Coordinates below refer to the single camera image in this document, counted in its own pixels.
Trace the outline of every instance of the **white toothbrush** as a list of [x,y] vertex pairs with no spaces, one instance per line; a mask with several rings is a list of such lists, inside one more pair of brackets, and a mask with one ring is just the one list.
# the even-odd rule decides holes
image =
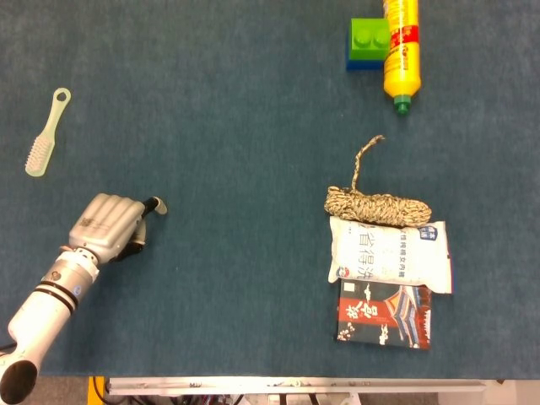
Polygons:
[[52,96],[51,113],[47,124],[41,134],[35,139],[32,150],[26,160],[26,173],[33,177],[43,176],[49,159],[51,158],[52,150],[54,149],[54,136],[58,122],[66,105],[71,100],[71,93],[68,89],[60,88],[54,92]]

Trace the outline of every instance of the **robotic arm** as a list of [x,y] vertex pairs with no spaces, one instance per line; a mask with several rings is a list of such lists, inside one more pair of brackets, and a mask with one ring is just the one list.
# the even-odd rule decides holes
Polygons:
[[9,323],[17,343],[0,352],[0,405],[21,403],[34,389],[41,362],[57,334],[97,279],[98,266],[144,248],[144,217],[167,208],[157,197],[145,202],[98,194],[69,233],[69,246]]

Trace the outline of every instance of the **book cover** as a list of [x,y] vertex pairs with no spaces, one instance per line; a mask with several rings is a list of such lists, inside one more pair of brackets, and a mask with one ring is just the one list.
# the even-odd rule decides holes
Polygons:
[[428,349],[431,291],[357,280],[341,280],[337,340]]

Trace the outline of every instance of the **white bag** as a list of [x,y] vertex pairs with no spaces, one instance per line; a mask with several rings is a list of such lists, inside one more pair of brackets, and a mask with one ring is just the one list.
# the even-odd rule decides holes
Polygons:
[[332,265],[338,278],[423,285],[452,293],[451,260],[444,222],[419,228],[390,228],[330,217]]

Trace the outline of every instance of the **metal bar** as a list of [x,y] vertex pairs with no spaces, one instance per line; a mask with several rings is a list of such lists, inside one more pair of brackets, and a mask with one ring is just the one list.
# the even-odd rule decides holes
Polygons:
[[481,380],[392,380],[321,377],[111,378],[112,395],[218,395],[271,393],[481,392]]

